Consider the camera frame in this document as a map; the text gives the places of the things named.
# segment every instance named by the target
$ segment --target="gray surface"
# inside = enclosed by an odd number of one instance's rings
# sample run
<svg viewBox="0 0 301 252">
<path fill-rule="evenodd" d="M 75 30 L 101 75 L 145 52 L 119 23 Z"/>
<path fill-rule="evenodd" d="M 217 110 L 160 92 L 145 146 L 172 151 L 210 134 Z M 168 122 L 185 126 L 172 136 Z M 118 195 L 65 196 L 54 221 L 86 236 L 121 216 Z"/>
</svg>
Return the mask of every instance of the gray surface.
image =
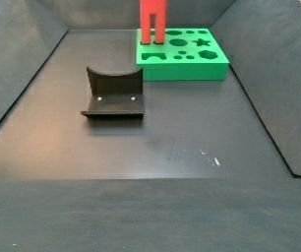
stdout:
<svg viewBox="0 0 301 252">
<path fill-rule="evenodd" d="M 66 36 L 0 128 L 0 178 L 288 178 L 232 72 L 146 83 L 143 121 L 89 121 L 87 66 L 133 72 L 134 54 L 135 31 Z"/>
<path fill-rule="evenodd" d="M 240 0 L 213 31 L 234 57 L 234 70 L 293 172 L 301 175 L 301 3 Z"/>
<path fill-rule="evenodd" d="M 67 32 L 35 0 L 0 0 L 0 119 Z"/>
<path fill-rule="evenodd" d="M 237 0 L 169 0 L 170 27 L 210 27 Z M 40 0 L 71 29 L 139 28 L 141 0 Z"/>
<path fill-rule="evenodd" d="M 0 181 L 3 251 L 299 252 L 301 181 Z"/>
</svg>

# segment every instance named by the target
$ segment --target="red peg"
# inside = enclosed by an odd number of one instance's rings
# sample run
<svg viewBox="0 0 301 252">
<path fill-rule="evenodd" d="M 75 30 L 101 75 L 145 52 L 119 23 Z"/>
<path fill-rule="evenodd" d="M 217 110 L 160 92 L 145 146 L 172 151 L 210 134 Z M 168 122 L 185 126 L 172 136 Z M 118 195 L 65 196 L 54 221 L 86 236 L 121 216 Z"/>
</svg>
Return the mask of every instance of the red peg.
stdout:
<svg viewBox="0 0 301 252">
<path fill-rule="evenodd" d="M 142 43 L 152 43 L 152 16 L 156 16 L 156 42 L 166 42 L 168 0 L 141 0 Z"/>
</svg>

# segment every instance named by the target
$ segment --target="gray wall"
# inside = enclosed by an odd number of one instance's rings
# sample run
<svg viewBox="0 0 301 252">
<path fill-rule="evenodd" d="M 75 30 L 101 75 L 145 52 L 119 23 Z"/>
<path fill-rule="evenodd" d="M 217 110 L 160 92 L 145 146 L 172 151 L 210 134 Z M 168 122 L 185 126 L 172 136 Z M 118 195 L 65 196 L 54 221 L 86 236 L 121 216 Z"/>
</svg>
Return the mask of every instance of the gray wall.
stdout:
<svg viewBox="0 0 301 252">
<path fill-rule="evenodd" d="M 301 3 L 240 0 L 213 32 L 293 172 L 301 175 Z"/>
<path fill-rule="evenodd" d="M 141 0 L 40 0 L 71 29 L 139 28 Z M 210 27 L 237 0 L 169 0 L 170 27 Z"/>
<path fill-rule="evenodd" d="M 67 27 L 35 0 L 0 0 L 0 119 Z"/>
</svg>

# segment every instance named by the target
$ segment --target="black curved bracket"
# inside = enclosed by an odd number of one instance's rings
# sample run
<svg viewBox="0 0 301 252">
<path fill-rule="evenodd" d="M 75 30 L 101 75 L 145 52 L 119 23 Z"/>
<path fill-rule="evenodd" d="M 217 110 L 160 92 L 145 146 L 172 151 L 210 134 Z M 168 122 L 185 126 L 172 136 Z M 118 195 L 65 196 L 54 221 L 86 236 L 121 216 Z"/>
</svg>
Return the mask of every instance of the black curved bracket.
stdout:
<svg viewBox="0 0 301 252">
<path fill-rule="evenodd" d="M 87 117 L 98 116 L 143 116 L 143 69 L 123 74 L 109 75 L 87 68 L 93 100 Z"/>
</svg>

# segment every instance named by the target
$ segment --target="green shape sorter board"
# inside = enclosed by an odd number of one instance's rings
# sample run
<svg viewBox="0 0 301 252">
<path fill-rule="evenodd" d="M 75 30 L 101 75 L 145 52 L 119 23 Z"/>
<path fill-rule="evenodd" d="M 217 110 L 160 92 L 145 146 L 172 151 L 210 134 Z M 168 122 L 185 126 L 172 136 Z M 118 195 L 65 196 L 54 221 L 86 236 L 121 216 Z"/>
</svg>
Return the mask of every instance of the green shape sorter board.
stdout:
<svg viewBox="0 0 301 252">
<path fill-rule="evenodd" d="M 225 80 L 229 59 L 209 29 L 168 29 L 165 44 L 142 44 L 137 34 L 137 66 L 145 81 Z"/>
</svg>

